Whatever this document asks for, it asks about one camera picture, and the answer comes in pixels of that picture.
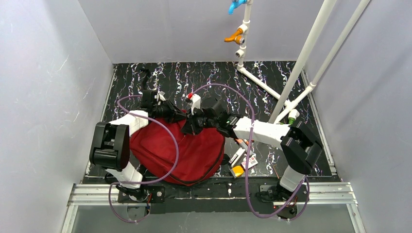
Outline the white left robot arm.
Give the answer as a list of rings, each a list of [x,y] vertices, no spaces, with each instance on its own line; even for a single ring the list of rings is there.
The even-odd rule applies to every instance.
[[[123,117],[110,122],[99,122],[95,126],[89,160],[113,175],[119,185],[137,190],[143,183],[143,176],[130,163],[130,137],[151,122],[165,129],[160,122],[175,123],[186,118],[163,93],[143,90],[139,109],[129,111]]]

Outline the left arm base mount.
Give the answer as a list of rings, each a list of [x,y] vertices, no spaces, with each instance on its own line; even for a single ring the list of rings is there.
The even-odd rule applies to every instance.
[[[141,185],[137,189],[127,188],[117,184],[119,191],[118,203],[126,203],[127,213],[130,220],[137,220],[138,210],[141,210],[143,217],[150,213],[151,204],[163,203],[165,201],[165,187],[159,185]]]

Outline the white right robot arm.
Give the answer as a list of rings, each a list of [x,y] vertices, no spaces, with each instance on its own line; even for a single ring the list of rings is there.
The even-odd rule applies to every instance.
[[[322,141],[302,121],[293,124],[271,124],[252,120],[246,116],[229,113],[214,98],[201,100],[197,94],[189,94],[190,105],[187,120],[181,131],[196,135],[203,129],[215,128],[224,137],[249,139],[282,149],[288,167],[279,186],[295,191],[304,176],[309,175],[323,151]]]

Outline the red student backpack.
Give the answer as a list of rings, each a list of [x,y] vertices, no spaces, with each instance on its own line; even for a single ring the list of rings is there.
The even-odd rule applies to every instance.
[[[214,128],[198,135],[180,130],[185,121],[167,123],[166,128],[150,123],[130,139],[132,154],[151,174],[169,183],[191,186],[215,174],[224,157],[225,137]]]

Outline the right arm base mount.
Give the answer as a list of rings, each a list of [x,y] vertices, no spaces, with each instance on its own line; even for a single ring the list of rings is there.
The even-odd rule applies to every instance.
[[[309,201],[309,188],[302,184],[291,200],[292,192],[278,185],[261,185],[255,194],[261,202],[280,202],[274,205],[277,217],[282,220],[294,220],[301,216]]]

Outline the red white eraser box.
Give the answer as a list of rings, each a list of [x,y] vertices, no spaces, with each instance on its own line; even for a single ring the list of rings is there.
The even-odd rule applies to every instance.
[[[246,161],[246,158],[244,158],[241,163],[241,166],[244,170],[246,170],[246,162],[248,162],[248,168],[252,168],[258,164],[258,161],[256,160],[255,156],[250,157],[248,161]]]

